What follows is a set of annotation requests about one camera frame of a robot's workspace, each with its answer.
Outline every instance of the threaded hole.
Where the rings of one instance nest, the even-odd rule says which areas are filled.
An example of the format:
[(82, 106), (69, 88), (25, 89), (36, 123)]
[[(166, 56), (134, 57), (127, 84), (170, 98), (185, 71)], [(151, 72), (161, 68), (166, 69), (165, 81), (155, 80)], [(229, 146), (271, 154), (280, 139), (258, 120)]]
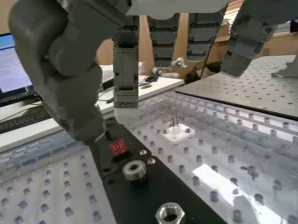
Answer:
[(166, 222), (171, 222), (178, 217), (178, 209), (174, 206), (166, 206), (161, 210), (161, 219)]
[(135, 165), (135, 164), (133, 164), (130, 167), (129, 167), (129, 169), (133, 171), (133, 170), (135, 170), (138, 168), (138, 165)]

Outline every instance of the hex nut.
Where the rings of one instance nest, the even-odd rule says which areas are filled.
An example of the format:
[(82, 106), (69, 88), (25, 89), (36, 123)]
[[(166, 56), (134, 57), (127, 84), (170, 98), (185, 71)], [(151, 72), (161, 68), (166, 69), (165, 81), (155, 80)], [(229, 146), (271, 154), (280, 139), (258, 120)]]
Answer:
[(146, 165), (141, 160), (130, 161), (122, 169), (123, 177), (127, 181), (141, 179), (146, 174)]
[(185, 212), (177, 203), (167, 202), (158, 208), (155, 219), (158, 224), (183, 224)]

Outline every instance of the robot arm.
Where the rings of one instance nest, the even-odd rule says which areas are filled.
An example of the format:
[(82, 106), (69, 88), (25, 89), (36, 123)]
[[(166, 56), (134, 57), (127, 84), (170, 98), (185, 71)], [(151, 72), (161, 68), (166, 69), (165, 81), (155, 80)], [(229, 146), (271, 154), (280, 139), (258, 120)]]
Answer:
[(104, 121), (94, 104), (101, 69), (96, 49), (123, 26), (129, 5), (76, 1), (69, 13), (54, 0), (20, 1), (10, 13), (16, 51), (58, 124), (80, 141), (93, 142)]
[(271, 38), (276, 25), (296, 18), (295, 0), (246, 0), (230, 32), (222, 71), (239, 77)]

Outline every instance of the monitor screen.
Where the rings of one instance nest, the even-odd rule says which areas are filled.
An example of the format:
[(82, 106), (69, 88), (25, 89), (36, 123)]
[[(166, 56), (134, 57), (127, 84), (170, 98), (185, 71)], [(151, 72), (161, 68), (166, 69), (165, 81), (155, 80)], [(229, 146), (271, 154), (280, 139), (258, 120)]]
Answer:
[(24, 71), (10, 34), (0, 35), (0, 90), (1, 93), (21, 91), (30, 86), (29, 77)]

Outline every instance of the computer monitor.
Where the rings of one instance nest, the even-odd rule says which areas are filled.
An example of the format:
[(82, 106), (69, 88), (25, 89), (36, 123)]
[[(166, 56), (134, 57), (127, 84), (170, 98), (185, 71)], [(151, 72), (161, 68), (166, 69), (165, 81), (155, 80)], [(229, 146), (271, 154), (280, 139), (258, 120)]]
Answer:
[(30, 79), (24, 71), (12, 35), (0, 35), (0, 106), (34, 96)]

